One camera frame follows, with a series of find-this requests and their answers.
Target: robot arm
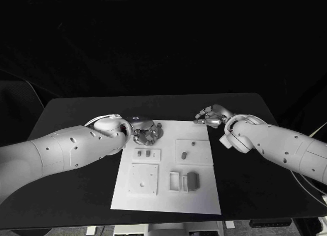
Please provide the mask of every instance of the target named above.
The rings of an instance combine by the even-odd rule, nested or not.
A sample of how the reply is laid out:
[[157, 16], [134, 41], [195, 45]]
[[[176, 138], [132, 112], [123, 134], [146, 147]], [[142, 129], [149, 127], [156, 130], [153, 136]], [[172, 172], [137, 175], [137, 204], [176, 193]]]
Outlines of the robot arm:
[[301, 173], [327, 185], [327, 144], [307, 135], [267, 124], [252, 115], [237, 115], [221, 105], [205, 108], [193, 122], [218, 127], [225, 124], [221, 138], [227, 148], [242, 153], [252, 148], [280, 166]]
[[0, 204], [28, 183], [119, 153], [132, 135], [139, 144], [149, 146], [163, 135], [153, 120], [143, 117], [123, 119], [120, 115], [107, 115], [93, 121], [90, 126], [88, 123], [61, 129], [35, 140], [0, 147]]

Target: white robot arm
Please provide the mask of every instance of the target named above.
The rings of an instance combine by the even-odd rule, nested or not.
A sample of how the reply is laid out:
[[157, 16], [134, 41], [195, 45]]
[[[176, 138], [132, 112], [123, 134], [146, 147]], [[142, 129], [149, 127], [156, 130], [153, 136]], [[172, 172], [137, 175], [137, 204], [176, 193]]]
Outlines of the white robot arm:
[[144, 117], [107, 115], [49, 135], [0, 147], [0, 204], [9, 195], [42, 177], [74, 170], [120, 152], [132, 135], [140, 145], [162, 137], [160, 124]]
[[221, 105], [205, 108], [195, 123], [218, 128], [225, 124], [221, 138], [227, 148], [242, 153], [252, 148], [280, 166], [301, 173], [327, 185], [327, 144], [307, 135], [267, 124], [252, 115], [237, 115]]

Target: robotic hand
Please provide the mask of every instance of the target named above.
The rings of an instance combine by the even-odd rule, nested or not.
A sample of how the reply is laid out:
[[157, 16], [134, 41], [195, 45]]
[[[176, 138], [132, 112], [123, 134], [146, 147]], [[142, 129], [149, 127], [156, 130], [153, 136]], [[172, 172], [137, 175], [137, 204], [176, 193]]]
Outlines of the robotic hand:
[[327, 185], [327, 144], [304, 134], [267, 124], [252, 115], [237, 115], [221, 105], [205, 108], [193, 123], [214, 128], [224, 123], [221, 142], [248, 153], [252, 148], [280, 166]]
[[0, 204], [28, 183], [119, 153], [132, 136], [137, 144], [152, 146], [163, 136], [162, 124], [140, 116], [107, 115], [85, 126], [0, 147]]

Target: black table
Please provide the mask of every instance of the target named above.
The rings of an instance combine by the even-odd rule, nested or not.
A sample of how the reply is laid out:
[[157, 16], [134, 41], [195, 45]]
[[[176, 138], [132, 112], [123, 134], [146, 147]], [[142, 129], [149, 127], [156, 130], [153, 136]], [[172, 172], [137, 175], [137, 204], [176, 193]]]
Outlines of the black table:
[[[84, 125], [107, 114], [193, 120], [195, 114], [214, 104], [224, 105], [237, 114], [252, 114], [277, 125], [255, 93], [64, 98], [49, 102], [29, 140]], [[208, 132], [222, 215], [111, 210], [120, 152], [22, 187], [0, 205], [0, 229], [326, 216], [327, 208], [299, 186], [290, 170], [265, 160], [257, 150], [244, 154], [234, 148], [227, 149], [219, 142], [222, 129], [208, 127]]]

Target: floor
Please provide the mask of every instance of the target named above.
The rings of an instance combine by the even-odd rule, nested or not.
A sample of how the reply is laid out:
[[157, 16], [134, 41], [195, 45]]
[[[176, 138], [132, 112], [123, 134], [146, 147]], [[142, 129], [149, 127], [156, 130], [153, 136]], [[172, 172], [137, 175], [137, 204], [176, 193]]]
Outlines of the floor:
[[[235, 229], [224, 228], [225, 236], [300, 236], [294, 223], [290, 227], [251, 228], [250, 220], [235, 221]], [[97, 227], [96, 236], [113, 236], [114, 226]], [[47, 236], [85, 236], [87, 228], [52, 229]], [[11, 230], [0, 230], [0, 236], [18, 236]]]

